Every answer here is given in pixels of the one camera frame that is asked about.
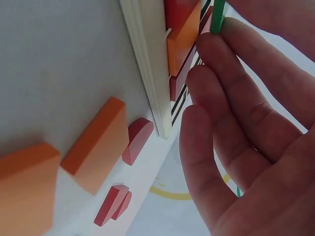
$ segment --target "green wooden piece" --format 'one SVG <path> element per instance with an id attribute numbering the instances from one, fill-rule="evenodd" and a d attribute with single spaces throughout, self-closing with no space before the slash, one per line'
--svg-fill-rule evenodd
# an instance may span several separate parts
<path id="1" fill-rule="evenodd" d="M 228 7 L 229 5 L 225 3 L 225 0 L 215 0 L 212 11 L 210 32 L 216 34 L 220 33 Z"/>

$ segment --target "yellow line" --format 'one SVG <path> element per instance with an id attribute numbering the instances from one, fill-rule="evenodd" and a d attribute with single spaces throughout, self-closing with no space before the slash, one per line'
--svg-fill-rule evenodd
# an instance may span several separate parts
<path id="1" fill-rule="evenodd" d="M 189 193 L 170 193 L 170 192 L 166 192 L 162 189 L 158 189 L 153 186 L 150 188 L 150 192 L 155 193 L 161 197 L 173 199 L 173 200 L 180 200 L 180 201 L 191 200 L 191 196 Z"/>
<path id="2" fill-rule="evenodd" d="M 223 176 L 224 183 L 228 183 L 231 180 L 231 177 L 228 174 Z"/>
<path id="3" fill-rule="evenodd" d="M 223 180 L 225 183 L 228 183 L 231 178 L 228 174 L 225 174 L 223 176 Z M 168 198 L 168 199 L 173 199 L 173 200 L 179 200 L 179 201 L 188 201 L 188 200 L 192 200 L 191 199 L 191 196 L 189 193 L 171 193 L 171 192 L 167 192 L 167 191 L 164 191 L 162 189 L 159 189 L 159 188 L 156 188 L 156 187 L 151 187 L 150 188 L 150 192 L 151 193 L 155 193 L 161 197 L 164 197 L 164 198 Z"/>

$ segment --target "finger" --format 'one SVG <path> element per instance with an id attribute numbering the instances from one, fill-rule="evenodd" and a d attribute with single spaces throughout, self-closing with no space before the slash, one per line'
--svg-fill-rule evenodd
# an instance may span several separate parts
<path id="1" fill-rule="evenodd" d="M 224 183 L 213 156 L 211 122 L 198 106 L 186 108 L 180 133 L 180 155 L 189 192 L 209 229 L 237 200 Z"/>
<path id="2" fill-rule="evenodd" d="M 211 69 L 206 66 L 191 69 L 187 86 L 194 104 L 203 107 L 211 116 L 214 146 L 222 165 L 246 191 L 271 163 L 249 143 Z"/>
<path id="3" fill-rule="evenodd" d="M 261 78 L 273 96 L 310 129 L 315 122 L 315 78 L 238 20 L 227 19 L 221 36 Z"/>
<path id="4" fill-rule="evenodd" d="M 249 22 L 280 35 L 315 61 L 315 1 L 228 0 Z"/>
<path id="5" fill-rule="evenodd" d="M 220 36 L 203 34 L 197 49 L 203 62 L 216 73 L 250 142 L 272 163 L 277 162 L 288 145 L 301 135 L 299 129 L 271 108 Z M 213 86 L 213 81 L 203 84 L 204 88 Z"/>

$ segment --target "orange square block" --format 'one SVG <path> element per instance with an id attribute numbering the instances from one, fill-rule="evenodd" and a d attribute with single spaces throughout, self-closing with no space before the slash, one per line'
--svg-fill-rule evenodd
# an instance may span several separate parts
<path id="1" fill-rule="evenodd" d="M 84 190 L 95 195 L 128 143 L 126 105 L 111 97 L 61 166 Z"/>
<path id="2" fill-rule="evenodd" d="M 60 153 L 47 143 L 0 157 L 0 231 L 41 236 L 53 225 Z"/>
<path id="3" fill-rule="evenodd" d="M 177 76 L 199 31 L 201 1 L 195 5 L 182 28 L 172 30 L 167 37 L 169 74 Z"/>

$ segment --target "wooden block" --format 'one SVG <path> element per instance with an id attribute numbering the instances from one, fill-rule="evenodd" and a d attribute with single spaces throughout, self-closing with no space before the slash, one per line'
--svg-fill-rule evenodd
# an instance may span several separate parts
<path id="1" fill-rule="evenodd" d="M 125 103 L 111 97 L 61 166 L 84 190 L 95 195 L 128 143 Z"/>
<path id="2" fill-rule="evenodd" d="M 213 6 L 210 6 L 204 18 L 202 19 L 199 26 L 199 34 L 203 34 L 210 31 L 210 23 L 211 23 L 211 14 L 212 14 Z"/>
<path id="3" fill-rule="evenodd" d="M 124 213 L 124 211 L 128 208 L 131 197 L 132 197 L 132 193 L 130 191 L 128 191 L 123 202 L 120 204 L 120 206 L 118 207 L 116 212 L 111 217 L 113 220 L 117 220 Z"/>
<path id="4" fill-rule="evenodd" d="M 129 188 L 124 185 L 112 186 L 94 220 L 98 226 L 103 226 L 117 211 Z"/>
<path id="5" fill-rule="evenodd" d="M 53 225 L 60 153 L 47 143 L 0 157 L 0 231 L 41 236 Z"/>
<path id="6" fill-rule="evenodd" d="M 167 28 L 180 29 L 200 0 L 164 0 Z"/>
<path id="7" fill-rule="evenodd" d="M 139 118 L 129 126 L 129 144 L 122 154 L 126 164 L 133 165 L 153 129 L 153 123 L 145 118 Z"/>
<path id="8" fill-rule="evenodd" d="M 228 10 L 228 4 L 225 4 L 225 0 L 215 0 L 213 6 L 213 14 L 210 25 L 210 32 L 219 34 L 225 14 Z"/>
<path id="9" fill-rule="evenodd" d="M 170 97 L 171 97 L 171 101 L 173 102 L 176 102 L 185 84 L 185 81 L 186 81 L 186 78 L 190 70 L 191 63 L 192 63 L 192 59 L 195 56 L 195 52 L 196 52 L 196 46 L 194 45 L 191 51 L 189 52 L 178 75 L 171 76 L 169 80 Z"/>
<path id="10" fill-rule="evenodd" d="M 201 1 L 198 1 L 183 27 L 172 30 L 167 37 L 168 69 L 172 76 L 177 76 L 195 43 L 199 31 L 200 11 Z"/>

